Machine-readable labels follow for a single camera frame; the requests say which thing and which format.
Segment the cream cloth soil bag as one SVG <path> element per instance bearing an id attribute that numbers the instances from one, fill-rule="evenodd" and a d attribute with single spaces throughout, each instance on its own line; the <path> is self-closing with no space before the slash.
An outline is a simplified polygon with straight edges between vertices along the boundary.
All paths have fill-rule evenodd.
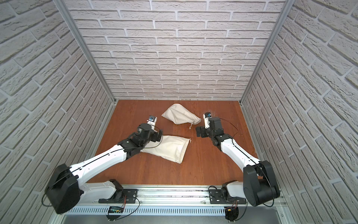
<path id="1" fill-rule="evenodd" d="M 181 164 L 191 139 L 164 135 L 161 142 L 149 142 L 143 153 L 148 153 Z"/>
<path id="2" fill-rule="evenodd" d="M 201 118 L 197 117 L 181 104 L 171 105 L 161 116 L 172 121 L 176 125 L 189 123 L 192 126 L 201 122 Z"/>

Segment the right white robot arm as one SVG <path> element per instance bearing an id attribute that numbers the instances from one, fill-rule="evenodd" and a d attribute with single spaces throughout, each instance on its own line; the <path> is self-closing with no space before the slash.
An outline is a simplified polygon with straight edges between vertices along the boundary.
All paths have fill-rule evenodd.
<path id="1" fill-rule="evenodd" d="M 210 138 L 213 145 L 229 156 L 243 172 L 243 181 L 231 181 L 222 185 L 225 201 L 244 198 L 252 206 L 258 206 L 280 197 L 273 166 L 269 161 L 261 161 L 244 150 L 234 138 L 225 133 L 219 117 L 205 113 L 204 126 L 196 128 L 201 138 Z"/>

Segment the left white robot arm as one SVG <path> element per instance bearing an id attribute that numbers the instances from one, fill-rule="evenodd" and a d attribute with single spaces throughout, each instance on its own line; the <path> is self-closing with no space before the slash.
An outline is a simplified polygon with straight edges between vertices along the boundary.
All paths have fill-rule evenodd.
<path id="1" fill-rule="evenodd" d="M 162 130 L 155 125 L 142 123 L 136 132 L 107 151 L 78 164 L 57 166 L 44 190 L 44 195 L 57 214 L 66 213 L 79 203 L 124 202 L 123 187 L 118 181 L 88 181 L 108 168 L 139 154 L 148 143 L 160 143 L 162 138 Z"/>

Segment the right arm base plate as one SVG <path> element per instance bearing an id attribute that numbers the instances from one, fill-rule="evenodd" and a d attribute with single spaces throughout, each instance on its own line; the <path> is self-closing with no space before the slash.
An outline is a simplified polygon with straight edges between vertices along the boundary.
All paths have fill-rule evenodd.
<path id="1" fill-rule="evenodd" d="M 209 201 L 210 204 L 234 204 L 241 205 L 246 204 L 247 200 L 240 197 L 229 197 L 224 195 L 221 189 L 209 189 Z"/>

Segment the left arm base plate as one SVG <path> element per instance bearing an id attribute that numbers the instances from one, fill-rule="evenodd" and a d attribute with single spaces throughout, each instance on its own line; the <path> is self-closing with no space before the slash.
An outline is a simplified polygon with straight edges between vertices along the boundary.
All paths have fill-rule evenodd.
<path id="1" fill-rule="evenodd" d="M 116 190 L 109 199 L 99 199 L 99 203 L 128 203 L 135 204 L 138 189 Z"/>

